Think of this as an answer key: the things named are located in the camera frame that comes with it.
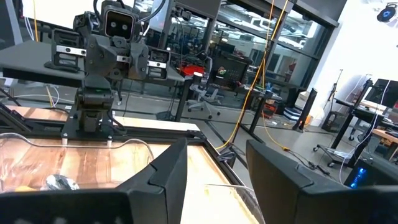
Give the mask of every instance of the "red object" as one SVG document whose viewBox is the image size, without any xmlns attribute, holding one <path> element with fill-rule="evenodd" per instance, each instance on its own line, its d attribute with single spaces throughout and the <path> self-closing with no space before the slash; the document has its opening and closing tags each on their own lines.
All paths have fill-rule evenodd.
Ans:
<svg viewBox="0 0 398 224">
<path fill-rule="evenodd" d="M 198 65 L 187 65 L 181 69 L 182 75 L 193 75 L 194 72 L 205 73 L 205 69 Z"/>
</svg>

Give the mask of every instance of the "wooden tabletop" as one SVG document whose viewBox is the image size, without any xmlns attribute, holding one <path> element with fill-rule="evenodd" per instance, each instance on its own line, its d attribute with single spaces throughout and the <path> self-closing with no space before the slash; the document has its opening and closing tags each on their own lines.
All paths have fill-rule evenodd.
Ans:
<svg viewBox="0 0 398 224">
<path fill-rule="evenodd" d="M 388 139 L 390 142 L 394 142 L 394 143 L 398 144 L 398 138 L 395 138 L 394 136 L 386 134 L 385 130 L 373 129 L 372 132 L 373 132 L 373 134 L 376 134 L 382 138 Z"/>
<path fill-rule="evenodd" d="M 61 111 L 10 107 L 29 118 L 64 120 Z M 196 129 L 196 125 L 137 118 L 116 119 L 126 126 L 163 129 Z M 60 145 L 59 140 L 31 139 L 40 145 Z M 73 142 L 69 145 L 103 146 L 100 142 Z M 143 169 L 153 158 L 142 144 L 119 149 L 77 147 L 35 147 L 18 139 L 0 140 L 0 167 L 4 190 L 26 185 L 41 188 L 51 174 L 62 174 L 81 188 L 115 187 Z M 150 145 L 154 157 L 168 145 Z M 258 223 L 215 162 L 201 146 L 188 147 L 188 177 L 182 223 Z"/>
</svg>

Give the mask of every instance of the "glass window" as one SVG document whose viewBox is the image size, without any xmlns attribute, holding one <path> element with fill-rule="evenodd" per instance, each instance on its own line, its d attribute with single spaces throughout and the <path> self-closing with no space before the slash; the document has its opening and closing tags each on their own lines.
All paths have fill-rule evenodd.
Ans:
<svg viewBox="0 0 398 224">
<path fill-rule="evenodd" d="M 171 52 L 183 55 L 195 54 L 203 50 L 205 43 L 203 38 L 207 28 L 208 19 L 195 15 L 191 16 L 189 22 L 179 18 L 172 18 L 166 48 Z"/>
<path fill-rule="evenodd" d="M 264 34 L 264 38 L 267 35 L 267 31 L 269 38 L 271 38 L 277 21 L 274 17 L 270 21 L 269 15 L 264 18 L 228 1 L 226 1 L 226 4 L 221 5 L 218 14 L 237 25 L 246 26 Z"/>
<path fill-rule="evenodd" d="M 266 76 L 301 86 L 303 79 L 308 75 L 308 68 L 315 60 L 303 54 L 294 52 L 280 45 L 276 45 Z"/>
<path fill-rule="evenodd" d="M 266 40 L 217 21 L 210 41 L 210 50 L 216 45 L 224 51 L 250 58 L 253 66 L 258 67 L 264 56 Z"/>
<path fill-rule="evenodd" d="M 278 40 L 310 54 L 320 56 L 319 48 L 320 43 L 323 42 L 325 31 L 325 27 L 291 10 L 286 17 L 285 26 Z"/>
</svg>

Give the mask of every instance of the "black monitor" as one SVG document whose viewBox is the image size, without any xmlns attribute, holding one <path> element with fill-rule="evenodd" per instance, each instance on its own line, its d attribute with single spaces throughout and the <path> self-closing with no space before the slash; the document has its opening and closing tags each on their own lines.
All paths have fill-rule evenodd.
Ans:
<svg viewBox="0 0 398 224">
<path fill-rule="evenodd" d="M 234 90 L 237 87 L 237 82 L 242 83 L 246 71 L 252 63 L 253 61 L 248 58 L 217 51 L 213 57 L 209 82 L 227 90 Z"/>
<path fill-rule="evenodd" d="M 365 100 L 381 104 L 388 108 L 393 108 L 398 100 L 398 82 L 392 80 L 390 81 L 386 93 L 384 94 L 383 102 L 381 102 L 381 97 L 383 95 L 387 83 L 388 80 L 378 79 L 377 82 L 373 85 L 373 87 L 369 91 L 368 95 L 365 97 Z"/>
</svg>

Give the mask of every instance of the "security camera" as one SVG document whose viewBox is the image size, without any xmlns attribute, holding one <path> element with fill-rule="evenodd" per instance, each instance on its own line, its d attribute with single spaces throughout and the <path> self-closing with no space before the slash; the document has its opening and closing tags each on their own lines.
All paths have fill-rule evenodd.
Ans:
<svg viewBox="0 0 398 224">
<path fill-rule="evenodd" d="M 380 11 L 380 13 L 377 15 L 377 20 L 379 22 L 390 22 L 392 18 L 394 18 L 397 14 L 397 7 L 398 3 L 388 3 L 386 7 Z"/>
</svg>

